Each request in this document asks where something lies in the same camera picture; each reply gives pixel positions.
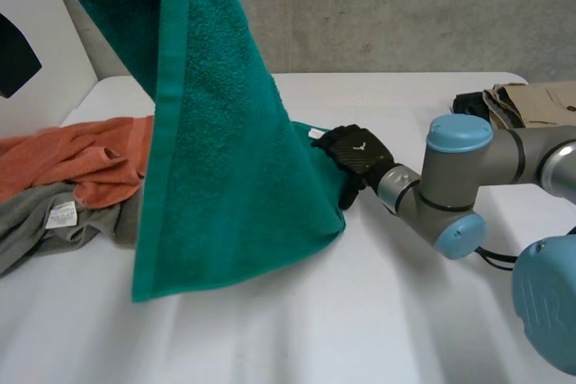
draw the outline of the clothing label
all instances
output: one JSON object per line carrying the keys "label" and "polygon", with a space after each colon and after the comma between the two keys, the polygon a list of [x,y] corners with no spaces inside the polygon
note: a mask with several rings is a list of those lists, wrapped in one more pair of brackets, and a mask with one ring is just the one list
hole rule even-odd
{"label": "clothing label", "polygon": [[78,223],[76,204],[73,201],[54,206],[48,216],[46,229],[74,227]]}
{"label": "clothing label", "polygon": [[324,135],[324,132],[318,129],[310,128],[310,132],[308,132],[308,137],[313,139],[318,139]]}

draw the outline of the concrete wall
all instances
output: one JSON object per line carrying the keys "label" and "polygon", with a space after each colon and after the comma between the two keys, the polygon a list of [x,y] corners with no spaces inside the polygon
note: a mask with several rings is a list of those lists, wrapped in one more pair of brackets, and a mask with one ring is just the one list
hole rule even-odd
{"label": "concrete wall", "polygon": [[[100,77],[124,74],[66,0]],[[576,0],[242,0],[273,72],[508,71],[576,79]]]}

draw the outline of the blue cap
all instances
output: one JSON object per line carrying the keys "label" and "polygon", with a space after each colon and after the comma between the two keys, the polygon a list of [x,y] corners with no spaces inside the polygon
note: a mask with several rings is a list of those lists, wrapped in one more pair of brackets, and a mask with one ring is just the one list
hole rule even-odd
{"label": "blue cap", "polygon": [[426,142],[437,152],[472,152],[489,144],[494,137],[490,124],[477,116],[447,114],[430,123]]}
{"label": "blue cap", "polygon": [[527,247],[512,272],[512,299],[526,338],[560,371],[576,375],[576,236]]}
{"label": "blue cap", "polygon": [[434,249],[450,260],[465,257],[486,238],[486,222],[477,213],[458,219],[445,229],[434,243]]}

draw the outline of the white tabletop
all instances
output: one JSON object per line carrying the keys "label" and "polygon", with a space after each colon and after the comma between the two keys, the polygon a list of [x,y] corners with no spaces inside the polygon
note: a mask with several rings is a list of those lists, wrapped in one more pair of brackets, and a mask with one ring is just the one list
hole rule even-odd
{"label": "white tabletop", "polygon": [[[428,124],[456,94],[523,82],[505,73],[279,75],[291,117],[357,123],[419,171]],[[144,116],[129,77],[97,85],[66,124]],[[524,246],[576,225],[535,186],[484,188],[487,246]],[[303,263],[221,290],[131,303],[134,253],[102,236],[0,280],[0,382],[58,384],[572,383],[523,335],[510,274],[451,262],[372,192],[345,233]]]}

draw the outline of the orange towel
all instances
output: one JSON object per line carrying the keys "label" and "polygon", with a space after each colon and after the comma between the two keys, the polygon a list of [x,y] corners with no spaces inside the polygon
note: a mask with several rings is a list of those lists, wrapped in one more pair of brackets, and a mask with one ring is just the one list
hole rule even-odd
{"label": "orange towel", "polygon": [[119,117],[0,139],[0,201],[62,181],[77,183],[74,196],[90,209],[129,199],[146,173],[153,123]]}

